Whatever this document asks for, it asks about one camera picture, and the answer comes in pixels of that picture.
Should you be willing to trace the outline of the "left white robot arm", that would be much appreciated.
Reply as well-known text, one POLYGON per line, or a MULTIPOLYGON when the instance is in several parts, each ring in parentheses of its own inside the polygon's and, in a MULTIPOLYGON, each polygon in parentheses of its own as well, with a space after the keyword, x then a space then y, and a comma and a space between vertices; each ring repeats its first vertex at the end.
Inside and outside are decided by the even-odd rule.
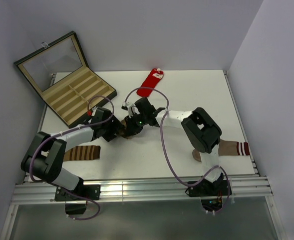
POLYGON ((98 138, 104 138, 109 142, 124 129, 121 121, 106 108, 97 107, 90 113, 87 122, 66 131, 54 134, 38 132, 20 168, 29 173, 30 177, 37 177, 41 181, 66 189, 66 194, 73 200, 80 199, 84 195, 82 179, 62 167, 65 153, 98 138))

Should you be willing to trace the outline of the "tan argyle sock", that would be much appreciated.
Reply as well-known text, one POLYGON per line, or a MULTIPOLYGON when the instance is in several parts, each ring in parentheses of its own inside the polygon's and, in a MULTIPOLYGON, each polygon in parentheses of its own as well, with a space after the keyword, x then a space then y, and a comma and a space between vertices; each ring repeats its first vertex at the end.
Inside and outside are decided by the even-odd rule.
POLYGON ((126 120, 123 119, 121 121, 121 124, 123 125, 123 127, 117 133, 119 136, 129 140, 138 134, 138 130, 131 125, 127 125, 126 120))

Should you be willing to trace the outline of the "red christmas sock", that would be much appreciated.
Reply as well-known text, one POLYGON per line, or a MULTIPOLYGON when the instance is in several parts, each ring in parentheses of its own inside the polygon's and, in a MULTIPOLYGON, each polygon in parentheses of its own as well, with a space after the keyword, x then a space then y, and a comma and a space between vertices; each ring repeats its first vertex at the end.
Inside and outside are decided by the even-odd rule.
POLYGON ((136 93, 140 97, 148 97, 163 76, 164 72, 160 68, 152 69, 136 93))

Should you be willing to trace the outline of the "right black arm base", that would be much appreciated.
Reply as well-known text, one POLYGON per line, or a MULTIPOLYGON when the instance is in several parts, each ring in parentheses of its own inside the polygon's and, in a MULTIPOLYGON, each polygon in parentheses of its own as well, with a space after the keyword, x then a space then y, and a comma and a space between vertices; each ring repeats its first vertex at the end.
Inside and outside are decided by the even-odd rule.
POLYGON ((198 185, 187 188, 185 193, 191 198, 210 197, 209 199, 201 200, 202 207, 205 211, 216 213, 224 205, 223 197, 229 199, 232 190, 230 183, 224 179, 224 175, 221 173, 219 178, 213 183, 204 179, 198 185))

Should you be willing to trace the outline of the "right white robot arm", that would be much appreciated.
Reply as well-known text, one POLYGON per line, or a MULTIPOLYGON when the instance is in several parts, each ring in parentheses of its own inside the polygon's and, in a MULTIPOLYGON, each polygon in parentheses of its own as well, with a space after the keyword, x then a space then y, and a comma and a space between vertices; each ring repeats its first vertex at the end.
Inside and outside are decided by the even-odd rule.
POLYGON ((200 154, 205 171, 204 192, 214 195, 220 189, 218 179, 223 176, 223 171, 220 168, 218 148, 222 131, 203 108, 198 107, 192 111, 175 111, 167 107, 156 109, 146 97, 135 103, 125 101, 121 108, 128 113, 125 117, 127 137, 140 133, 145 125, 160 128, 164 157, 170 171, 179 182, 181 180, 174 172, 166 152, 163 127, 183 129, 194 150, 200 154))

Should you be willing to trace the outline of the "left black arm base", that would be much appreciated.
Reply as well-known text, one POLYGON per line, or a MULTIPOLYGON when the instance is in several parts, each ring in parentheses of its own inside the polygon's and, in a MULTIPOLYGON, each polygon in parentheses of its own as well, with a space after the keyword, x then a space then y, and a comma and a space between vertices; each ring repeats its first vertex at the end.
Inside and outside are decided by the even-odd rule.
POLYGON ((65 203, 65 213, 69 218, 84 221, 99 215, 101 207, 96 201, 100 198, 100 185, 81 185, 74 190, 67 190, 60 186, 56 188, 54 201, 65 203), (83 216, 89 209, 88 205, 93 204, 97 207, 92 216, 83 216))

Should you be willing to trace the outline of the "black compartment display box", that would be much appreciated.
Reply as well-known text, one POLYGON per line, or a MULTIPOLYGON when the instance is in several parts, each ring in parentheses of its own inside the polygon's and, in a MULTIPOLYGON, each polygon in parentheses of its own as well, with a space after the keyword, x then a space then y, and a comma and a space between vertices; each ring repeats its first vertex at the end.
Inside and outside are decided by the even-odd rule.
POLYGON ((71 31, 17 60, 23 74, 46 105, 73 128, 85 121, 88 110, 102 107, 117 91, 90 69, 76 32, 71 31))

